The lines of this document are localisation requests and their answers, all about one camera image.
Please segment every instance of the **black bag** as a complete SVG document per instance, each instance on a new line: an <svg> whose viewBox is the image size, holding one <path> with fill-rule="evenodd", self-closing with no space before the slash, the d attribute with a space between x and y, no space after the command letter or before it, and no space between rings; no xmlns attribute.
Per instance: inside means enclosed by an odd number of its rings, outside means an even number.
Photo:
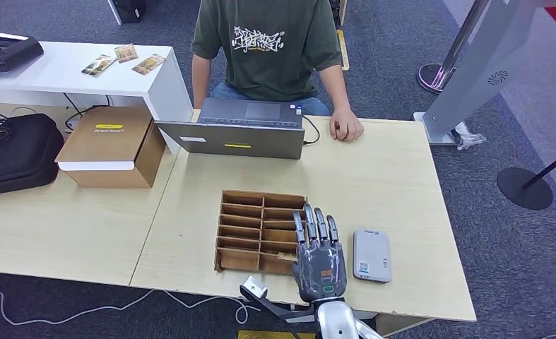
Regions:
<svg viewBox="0 0 556 339"><path fill-rule="evenodd" d="M55 157L64 144L55 121L44 114L8 119L11 137L0 142L0 193L50 184L59 171Z"/></svg>

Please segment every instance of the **jeans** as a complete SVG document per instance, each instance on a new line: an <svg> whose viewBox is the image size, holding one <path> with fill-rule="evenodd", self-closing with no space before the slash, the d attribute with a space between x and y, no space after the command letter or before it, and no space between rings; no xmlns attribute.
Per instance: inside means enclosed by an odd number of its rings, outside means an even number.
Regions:
<svg viewBox="0 0 556 339"><path fill-rule="evenodd" d="M224 82L220 83L211 91L211 97L216 97L218 99L251 100L250 97L247 97L234 88L231 88ZM307 97L305 99L293 100L292 103L302 105L302 109L305 114L321 115L324 117L330 116L328 107L316 97Z"/></svg>

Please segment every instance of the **yellow label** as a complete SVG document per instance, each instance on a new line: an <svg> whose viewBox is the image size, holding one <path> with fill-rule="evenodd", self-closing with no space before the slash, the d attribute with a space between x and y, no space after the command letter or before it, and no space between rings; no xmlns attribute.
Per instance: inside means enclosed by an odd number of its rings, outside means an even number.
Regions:
<svg viewBox="0 0 556 339"><path fill-rule="evenodd" d="M298 333L300 339L315 339L315 334ZM238 331L238 339L293 339L290 332Z"/></svg>
<svg viewBox="0 0 556 339"><path fill-rule="evenodd" d="M109 125L109 124L97 124L96 129L122 129L124 125Z"/></svg>
<svg viewBox="0 0 556 339"><path fill-rule="evenodd" d="M224 143L225 147L236 147L236 148L252 148L250 145L238 144L238 143Z"/></svg>

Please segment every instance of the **cardboard compartment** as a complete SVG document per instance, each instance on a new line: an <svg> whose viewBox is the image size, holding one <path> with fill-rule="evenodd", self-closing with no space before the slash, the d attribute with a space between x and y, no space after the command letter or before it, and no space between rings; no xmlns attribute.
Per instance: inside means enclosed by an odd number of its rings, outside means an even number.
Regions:
<svg viewBox="0 0 556 339"><path fill-rule="evenodd" d="M249 227L220 225L218 228L219 237L259 240L259 233L261 230Z"/></svg>
<svg viewBox="0 0 556 339"><path fill-rule="evenodd" d="M246 191L224 191L223 203L236 203L238 205L263 206L263 194Z"/></svg>
<svg viewBox="0 0 556 339"><path fill-rule="evenodd" d="M297 244L294 242L272 242L263 240L261 241L261 253L296 255L296 246Z"/></svg>
<svg viewBox="0 0 556 339"><path fill-rule="evenodd" d="M220 215L220 225L261 228L261 219L222 214Z"/></svg>
<svg viewBox="0 0 556 339"><path fill-rule="evenodd" d="M294 221L289 221L289 220L264 220L263 229L294 231L296 230L296 226Z"/></svg>
<svg viewBox="0 0 556 339"><path fill-rule="evenodd" d="M259 241L241 238L218 237L218 249L239 249L240 251L259 251Z"/></svg>
<svg viewBox="0 0 556 339"><path fill-rule="evenodd" d="M285 230L263 230L261 240L269 240L274 242L296 242L295 231Z"/></svg>
<svg viewBox="0 0 556 339"><path fill-rule="evenodd" d="M266 194L264 196L265 208L289 208L294 210L302 210L306 199L304 196L291 196L286 194Z"/></svg>
<svg viewBox="0 0 556 339"><path fill-rule="evenodd" d="M263 209L263 219L264 220L292 220L291 208L264 208ZM297 210L300 217L304 220L304 211Z"/></svg>
<svg viewBox="0 0 556 339"><path fill-rule="evenodd" d="M261 253L259 270L261 272L292 274L292 263L294 261L284 260L273 254Z"/></svg>
<svg viewBox="0 0 556 339"><path fill-rule="evenodd" d="M239 205L236 203L222 203L221 214L238 215L241 217L261 218L261 206Z"/></svg>
<svg viewBox="0 0 556 339"><path fill-rule="evenodd" d="M215 258L215 270L217 271L222 268L252 271L259 269L259 253L256 252L219 248Z"/></svg>
<svg viewBox="0 0 556 339"><path fill-rule="evenodd" d="M306 198L230 190L221 201L215 270L292 274L297 246L292 211L304 220Z"/></svg>

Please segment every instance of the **white power bank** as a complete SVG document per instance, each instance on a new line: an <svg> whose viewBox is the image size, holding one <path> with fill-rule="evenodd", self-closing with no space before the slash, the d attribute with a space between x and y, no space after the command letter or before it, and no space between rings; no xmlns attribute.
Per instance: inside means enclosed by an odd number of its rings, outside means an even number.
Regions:
<svg viewBox="0 0 556 339"><path fill-rule="evenodd" d="M390 240L376 230L356 230L353 235L353 275L356 278L388 283L390 270Z"/></svg>

